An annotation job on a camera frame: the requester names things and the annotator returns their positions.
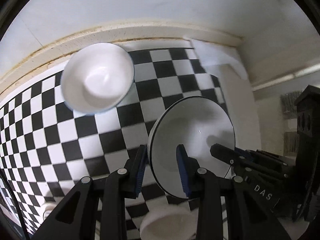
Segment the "white bowl dark rim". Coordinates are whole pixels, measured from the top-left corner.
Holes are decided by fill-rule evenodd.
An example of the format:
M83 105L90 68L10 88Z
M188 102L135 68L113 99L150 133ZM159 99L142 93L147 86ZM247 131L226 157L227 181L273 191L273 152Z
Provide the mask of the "white bowl dark rim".
M214 144L235 148L235 132L225 110L202 96L190 96L172 104L155 122L148 140L152 174L167 194L185 199L180 180L176 147L184 145L187 154L217 177L227 176L230 168L210 153Z

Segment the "white bowl floral outside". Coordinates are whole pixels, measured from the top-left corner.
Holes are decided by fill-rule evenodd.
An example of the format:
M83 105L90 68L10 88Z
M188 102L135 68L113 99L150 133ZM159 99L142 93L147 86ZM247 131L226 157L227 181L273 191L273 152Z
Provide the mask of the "white bowl floral outside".
M141 222L140 238L191 239L196 233L195 216L177 205L162 205L149 211Z

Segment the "white bowl blue dots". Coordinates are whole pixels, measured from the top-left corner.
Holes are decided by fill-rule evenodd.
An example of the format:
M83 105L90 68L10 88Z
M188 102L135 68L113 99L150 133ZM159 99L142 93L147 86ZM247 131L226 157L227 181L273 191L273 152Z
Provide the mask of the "white bowl blue dots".
M96 43L75 53L61 75L61 91L71 110L97 114L116 107L135 77L131 56L112 43Z

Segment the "black white checkered mat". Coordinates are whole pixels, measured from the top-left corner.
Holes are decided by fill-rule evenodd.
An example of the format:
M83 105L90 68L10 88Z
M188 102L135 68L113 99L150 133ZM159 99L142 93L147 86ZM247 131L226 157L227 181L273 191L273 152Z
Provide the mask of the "black white checkered mat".
M176 101L199 95L223 105L217 77L205 72L193 48L134 50L135 79L117 107L85 115L62 96L63 66L42 74L1 101L1 208L30 235L41 206L58 203L83 177L104 177L146 144L160 115Z

